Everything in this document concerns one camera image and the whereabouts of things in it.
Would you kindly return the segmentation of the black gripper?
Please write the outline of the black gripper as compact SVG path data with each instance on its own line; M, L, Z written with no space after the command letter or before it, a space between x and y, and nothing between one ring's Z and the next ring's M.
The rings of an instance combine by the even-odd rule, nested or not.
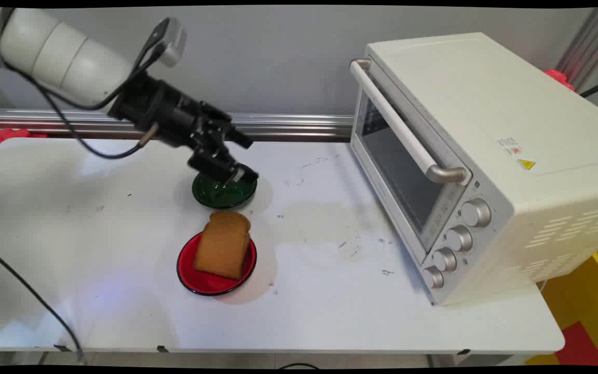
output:
M218 136L243 149L252 146L251 138L232 124L229 114L204 100L193 99L161 79L152 78L146 71L124 85L107 113L133 123L142 133L157 125L156 137L174 148L198 148L188 159L188 166L217 182L253 184L258 180L259 174L238 163L227 148L216 155L210 152L218 148L214 143Z

